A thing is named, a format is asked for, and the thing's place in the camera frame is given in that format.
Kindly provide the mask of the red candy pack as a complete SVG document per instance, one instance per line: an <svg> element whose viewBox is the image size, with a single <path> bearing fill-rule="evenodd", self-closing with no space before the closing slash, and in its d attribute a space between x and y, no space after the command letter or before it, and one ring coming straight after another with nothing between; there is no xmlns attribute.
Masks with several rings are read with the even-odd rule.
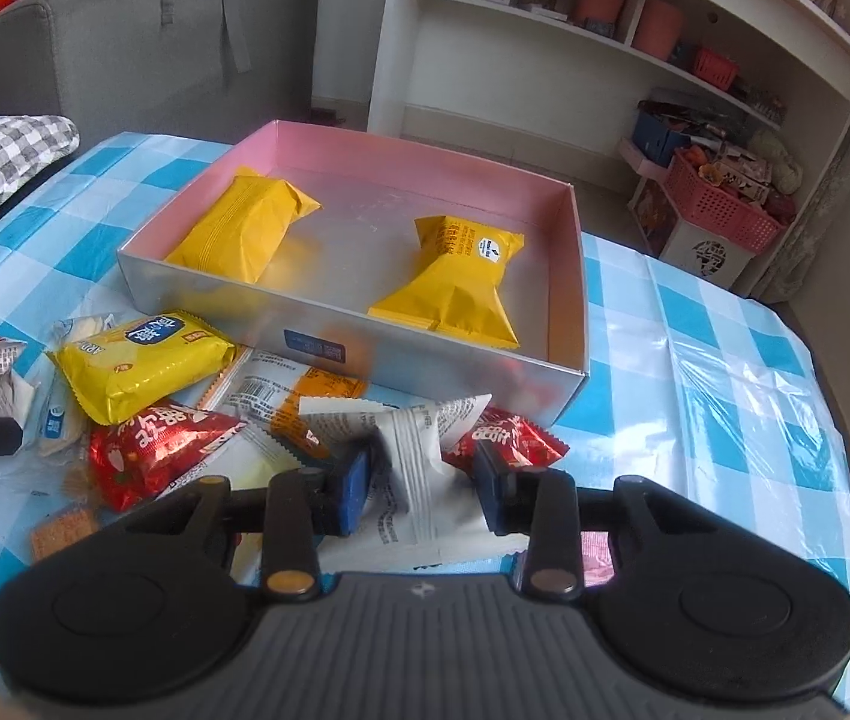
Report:
<svg viewBox="0 0 850 720"><path fill-rule="evenodd" d="M472 473L475 447L479 442L495 445L498 454L512 468L555 465L569 452L569 445L545 427L523 416L488 406L477 424L443 454L443 460L457 470Z"/></svg>
<svg viewBox="0 0 850 720"><path fill-rule="evenodd" d="M112 512L153 499L242 431L218 411L158 401L116 426L89 431L89 476Z"/></svg>

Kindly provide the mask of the orange white snack packet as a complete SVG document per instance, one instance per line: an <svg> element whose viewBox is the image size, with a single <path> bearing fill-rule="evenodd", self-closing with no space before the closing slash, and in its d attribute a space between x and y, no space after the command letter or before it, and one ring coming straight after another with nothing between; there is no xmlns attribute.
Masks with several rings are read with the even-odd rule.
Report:
<svg viewBox="0 0 850 720"><path fill-rule="evenodd" d="M197 401L199 410L237 416L262 427L304 461L327 460L329 450L299 416L303 397L361 398L368 384L306 366L262 349L242 348Z"/></svg>

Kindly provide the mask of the yellow biscuit pack blue label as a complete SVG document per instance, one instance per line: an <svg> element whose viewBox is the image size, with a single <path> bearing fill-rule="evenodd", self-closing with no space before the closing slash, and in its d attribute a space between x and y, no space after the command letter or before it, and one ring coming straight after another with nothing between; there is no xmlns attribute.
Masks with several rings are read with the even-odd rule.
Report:
<svg viewBox="0 0 850 720"><path fill-rule="evenodd" d="M162 398L223 371L238 347L199 317L169 310L49 353L85 415L116 426Z"/></svg>

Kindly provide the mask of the cream wafer pack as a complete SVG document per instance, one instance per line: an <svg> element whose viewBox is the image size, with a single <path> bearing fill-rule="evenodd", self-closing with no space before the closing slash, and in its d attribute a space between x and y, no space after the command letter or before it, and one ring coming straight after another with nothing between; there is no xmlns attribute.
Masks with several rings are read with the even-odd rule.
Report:
<svg viewBox="0 0 850 720"><path fill-rule="evenodd" d="M57 353L66 344L88 340L96 333L116 325L116 314L96 314L59 320L52 327L52 351ZM85 411L78 405L61 369L57 364L52 364L52 382L39 418L39 457L50 458L77 444L87 421Z"/></svg>

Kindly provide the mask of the brown cracker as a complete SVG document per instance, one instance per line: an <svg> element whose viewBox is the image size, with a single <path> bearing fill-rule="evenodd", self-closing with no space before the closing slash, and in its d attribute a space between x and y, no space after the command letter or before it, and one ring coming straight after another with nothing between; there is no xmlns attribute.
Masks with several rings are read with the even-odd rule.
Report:
<svg viewBox="0 0 850 720"><path fill-rule="evenodd" d="M96 515L86 507L72 507L46 518L29 534L34 561L65 550L100 529Z"/></svg>

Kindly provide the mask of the blue white checkered tablecloth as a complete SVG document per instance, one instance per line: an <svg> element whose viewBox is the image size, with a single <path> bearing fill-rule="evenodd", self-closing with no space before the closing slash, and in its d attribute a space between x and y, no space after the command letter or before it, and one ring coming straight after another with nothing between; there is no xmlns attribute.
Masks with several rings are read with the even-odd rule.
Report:
<svg viewBox="0 0 850 720"><path fill-rule="evenodd" d="M116 252L221 146L122 133L0 221L0 337L46 383L57 320L128 309ZM806 345L758 302L584 238L591 377L558 421L584 486L648 476L850 591L850 469ZM850 662L838 691L850 706Z"/></svg>

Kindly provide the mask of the orange-yellow snack pack right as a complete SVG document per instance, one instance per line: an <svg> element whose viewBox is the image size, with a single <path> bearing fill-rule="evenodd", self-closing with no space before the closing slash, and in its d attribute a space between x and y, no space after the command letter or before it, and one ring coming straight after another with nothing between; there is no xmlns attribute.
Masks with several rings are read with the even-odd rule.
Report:
<svg viewBox="0 0 850 720"><path fill-rule="evenodd" d="M450 215L418 218L415 229L415 275L368 314L467 343L518 349L498 288L524 249L524 234Z"/></svg>

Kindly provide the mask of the orange-yellow snack pack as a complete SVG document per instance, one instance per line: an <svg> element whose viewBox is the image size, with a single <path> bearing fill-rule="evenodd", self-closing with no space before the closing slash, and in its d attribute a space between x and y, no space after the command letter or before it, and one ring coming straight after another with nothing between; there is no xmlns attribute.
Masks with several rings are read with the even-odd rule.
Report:
<svg viewBox="0 0 850 720"><path fill-rule="evenodd" d="M240 167L164 261L213 277L257 283L288 229L320 208L316 199L285 179Z"/></svg>
<svg viewBox="0 0 850 720"><path fill-rule="evenodd" d="M368 314L467 343L518 349L498 288L524 249L524 234L450 215L418 218L415 229L415 275Z"/></svg>

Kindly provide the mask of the silver pink cardboard box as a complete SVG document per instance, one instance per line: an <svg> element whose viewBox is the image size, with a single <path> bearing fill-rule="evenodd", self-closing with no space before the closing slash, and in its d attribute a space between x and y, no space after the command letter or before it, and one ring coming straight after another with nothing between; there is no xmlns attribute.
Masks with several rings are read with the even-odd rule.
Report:
<svg viewBox="0 0 850 720"><path fill-rule="evenodd" d="M290 227L257 283L168 255L249 167L322 205ZM465 343L370 316L415 275L415 223L459 216L525 239L501 301L521 346ZM179 309L228 337L327 371L436 401L487 394L545 426L589 377L584 252L575 190L517 167L343 128L273 121L231 146L119 249L135 307Z"/></svg>

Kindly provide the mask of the orange-yellow snack pack left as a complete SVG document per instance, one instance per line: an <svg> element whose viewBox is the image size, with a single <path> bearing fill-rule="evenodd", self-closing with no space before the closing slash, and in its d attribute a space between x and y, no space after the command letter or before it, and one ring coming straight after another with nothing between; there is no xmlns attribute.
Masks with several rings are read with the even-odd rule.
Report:
<svg viewBox="0 0 850 720"><path fill-rule="evenodd" d="M213 277L257 283L288 229L320 208L316 199L285 179L240 167L164 261Z"/></svg>

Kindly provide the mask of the white storage box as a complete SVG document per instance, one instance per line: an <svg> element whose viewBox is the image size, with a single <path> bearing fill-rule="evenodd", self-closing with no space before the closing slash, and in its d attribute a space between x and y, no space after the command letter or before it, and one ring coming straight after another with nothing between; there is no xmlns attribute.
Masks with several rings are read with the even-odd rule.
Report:
<svg viewBox="0 0 850 720"><path fill-rule="evenodd" d="M753 259L729 239L684 220L653 179L639 179L628 208L649 255L719 288L731 289Z"/></svg>

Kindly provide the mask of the pink plastic basket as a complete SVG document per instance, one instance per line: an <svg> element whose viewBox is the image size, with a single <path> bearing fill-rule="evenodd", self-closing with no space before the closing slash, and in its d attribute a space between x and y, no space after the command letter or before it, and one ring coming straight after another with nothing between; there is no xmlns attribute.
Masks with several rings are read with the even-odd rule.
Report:
<svg viewBox="0 0 850 720"><path fill-rule="evenodd" d="M765 211L733 197L698 176L698 169L677 149L665 172L664 192L688 223L714 232L750 254L760 255L786 226Z"/></svg>

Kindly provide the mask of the grey sofa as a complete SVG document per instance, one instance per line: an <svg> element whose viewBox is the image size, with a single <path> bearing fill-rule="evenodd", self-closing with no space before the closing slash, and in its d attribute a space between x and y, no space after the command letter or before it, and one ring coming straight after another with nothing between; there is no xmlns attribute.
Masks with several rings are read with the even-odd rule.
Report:
<svg viewBox="0 0 850 720"><path fill-rule="evenodd" d="M0 0L0 115L63 115L83 146L121 132L236 143L313 102L319 0L238 0L238 73L221 0Z"/></svg>

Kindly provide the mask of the small red basket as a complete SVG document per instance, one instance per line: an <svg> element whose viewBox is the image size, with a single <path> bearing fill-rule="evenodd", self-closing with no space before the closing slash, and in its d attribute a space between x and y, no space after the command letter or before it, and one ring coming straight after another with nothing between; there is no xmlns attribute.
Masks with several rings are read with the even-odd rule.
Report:
<svg viewBox="0 0 850 720"><path fill-rule="evenodd" d="M692 73L719 91L727 91L737 78L738 65L729 57L699 46L693 59Z"/></svg>

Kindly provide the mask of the orange pen holder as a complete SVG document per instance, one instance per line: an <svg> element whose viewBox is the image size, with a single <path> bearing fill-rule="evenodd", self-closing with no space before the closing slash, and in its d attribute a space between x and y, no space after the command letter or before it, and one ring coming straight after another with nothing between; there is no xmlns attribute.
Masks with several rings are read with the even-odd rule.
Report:
<svg viewBox="0 0 850 720"><path fill-rule="evenodd" d="M613 28L618 21L625 0L576 0L571 21L575 25L603 25Z"/></svg>

